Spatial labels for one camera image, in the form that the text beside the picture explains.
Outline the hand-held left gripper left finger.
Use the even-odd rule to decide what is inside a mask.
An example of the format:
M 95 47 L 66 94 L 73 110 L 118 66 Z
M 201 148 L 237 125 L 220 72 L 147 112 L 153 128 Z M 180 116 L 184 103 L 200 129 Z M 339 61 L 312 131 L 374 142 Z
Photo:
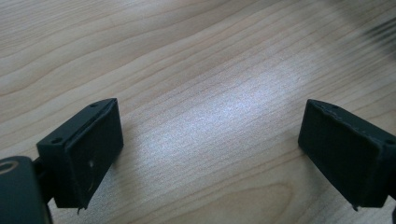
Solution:
M 92 103 L 37 144 L 60 208 L 86 208 L 123 148 L 118 100 Z

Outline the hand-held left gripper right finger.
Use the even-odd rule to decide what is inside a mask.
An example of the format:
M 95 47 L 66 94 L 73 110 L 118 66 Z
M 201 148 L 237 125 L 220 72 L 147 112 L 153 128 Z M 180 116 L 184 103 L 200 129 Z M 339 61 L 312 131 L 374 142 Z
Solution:
M 396 136 L 340 106 L 309 99 L 298 144 L 355 207 L 396 199 Z

